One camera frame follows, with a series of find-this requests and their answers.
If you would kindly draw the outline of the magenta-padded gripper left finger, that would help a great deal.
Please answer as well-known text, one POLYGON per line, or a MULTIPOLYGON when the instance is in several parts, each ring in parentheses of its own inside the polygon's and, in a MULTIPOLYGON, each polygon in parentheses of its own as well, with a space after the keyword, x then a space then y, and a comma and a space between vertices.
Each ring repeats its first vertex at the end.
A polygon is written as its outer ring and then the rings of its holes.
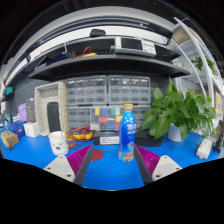
POLYGON ((93 145, 85 146, 69 156, 59 156, 44 170, 81 186, 93 156, 93 145))

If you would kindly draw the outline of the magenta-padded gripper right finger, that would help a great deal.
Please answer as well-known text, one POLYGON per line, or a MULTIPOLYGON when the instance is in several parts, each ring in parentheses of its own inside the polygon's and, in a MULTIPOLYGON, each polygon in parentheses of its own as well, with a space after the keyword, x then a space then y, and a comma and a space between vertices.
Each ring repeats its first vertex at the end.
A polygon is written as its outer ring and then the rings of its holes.
POLYGON ((145 185, 182 169, 168 155, 158 156, 139 145, 134 146, 134 156, 145 185))

